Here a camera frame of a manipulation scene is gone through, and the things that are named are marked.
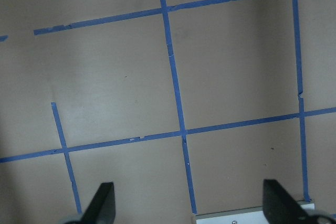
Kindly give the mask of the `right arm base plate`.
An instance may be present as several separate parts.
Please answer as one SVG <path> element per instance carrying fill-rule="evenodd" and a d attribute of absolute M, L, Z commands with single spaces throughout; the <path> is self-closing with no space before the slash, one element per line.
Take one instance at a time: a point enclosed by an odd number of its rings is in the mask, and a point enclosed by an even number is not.
<path fill-rule="evenodd" d="M 262 207 L 197 215 L 196 224 L 267 224 Z"/>

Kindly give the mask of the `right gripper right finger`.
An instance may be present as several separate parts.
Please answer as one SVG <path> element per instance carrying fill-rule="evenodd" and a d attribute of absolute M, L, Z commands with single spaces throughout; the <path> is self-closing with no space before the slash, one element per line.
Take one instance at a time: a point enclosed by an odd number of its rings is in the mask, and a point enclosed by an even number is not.
<path fill-rule="evenodd" d="M 275 179 L 264 179 L 262 203 L 268 223 L 310 223 L 309 215 Z"/>

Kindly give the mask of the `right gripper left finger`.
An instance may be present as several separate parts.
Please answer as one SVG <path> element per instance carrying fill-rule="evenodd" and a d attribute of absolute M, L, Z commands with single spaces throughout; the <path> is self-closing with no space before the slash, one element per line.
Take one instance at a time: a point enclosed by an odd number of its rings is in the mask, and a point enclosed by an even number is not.
<path fill-rule="evenodd" d="M 79 223 L 113 224 L 116 218 L 114 183 L 101 183 Z"/>

